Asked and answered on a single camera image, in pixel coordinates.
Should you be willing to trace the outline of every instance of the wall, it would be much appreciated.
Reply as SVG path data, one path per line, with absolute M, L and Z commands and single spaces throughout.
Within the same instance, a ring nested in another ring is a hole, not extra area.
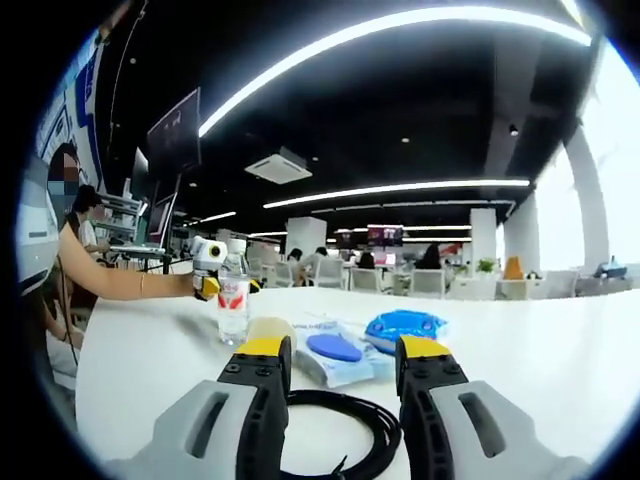
M 533 193 L 505 222 L 504 244 L 507 258 L 519 256 L 525 273 L 540 271 L 538 209 Z
M 36 155 L 48 164 L 61 143 L 73 143 L 80 159 L 80 182 L 105 192 L 94 116 L 95 87 L 103 49 L 104 45 L 100 45 L 92 51 L 81 68 L 74 62 L 36 129 L 34 147 Z
M 327 222 L 313 217 L 290 218 L 287 221 L 287 240 L 284 254 L 294 248 L 302 250 L 303 256 L 311 255 L 316 248 L 325 246 Z

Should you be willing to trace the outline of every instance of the screen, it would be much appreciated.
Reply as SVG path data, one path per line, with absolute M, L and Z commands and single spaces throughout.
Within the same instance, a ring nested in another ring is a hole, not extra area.
M 351 232 L 336 234 L 336 248 L 340 250 L 355 248 L 355 245 L 353 245 L 351 241 Z
M 187 95 L 147 133 L 149 172 L 156 178 L 177 175 L 200 164 L 200 89 Z
M 369 227 L 368 244 L 372 247 L 401 247 L 402 227 Z
M 151 209 L 149 215 L 149 235 L 147 242 L 162 245 L 164 235 L 167 231 L 167 225 L 173 214 L 173 204 L 175 203 L 176 194 L 169 195 L 156 203 Z

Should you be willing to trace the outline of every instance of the blue oval object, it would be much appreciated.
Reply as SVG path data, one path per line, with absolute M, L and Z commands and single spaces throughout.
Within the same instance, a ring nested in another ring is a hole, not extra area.
M 401 335 L 436 340 L 438 330 L 446 323 L 430 313 L 394 310 L 372 320 L 365 330 L 365 338 L 381 352 L 393 354 Z
M 334 360 L 359 362 L 362 359 L 362 352 L 339 335 L 329 333 L 311 335 L 307 338 L 307 346 L 312 352 Z

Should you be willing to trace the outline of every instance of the coiled cable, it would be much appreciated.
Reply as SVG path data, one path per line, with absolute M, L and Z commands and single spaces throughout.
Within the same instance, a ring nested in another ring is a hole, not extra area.
M 400 445 L 402 432 L 398 419 L 387 409 L 361 398 L 322 390 L 293 390 L 287 400 L 289 406 L 315 405 L 355 418 L 373 433 L 373 446 L 359 463 L 343 470 L 345 456 L 340 464 L 327 475 L 296 475 L 281 472 L 287 480 L 371 480 L 389 466 Z

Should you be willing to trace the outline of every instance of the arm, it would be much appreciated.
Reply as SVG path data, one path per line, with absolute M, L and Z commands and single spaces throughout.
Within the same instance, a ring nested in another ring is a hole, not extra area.
M 65 274 L 78 285 L 101 298 L 138 300 L 193 295 L 191 274 L 147 275 L 130 270 L 102 268 L 82 248 L 69 225 L 65 225 L 60 232 L 58 254 Z

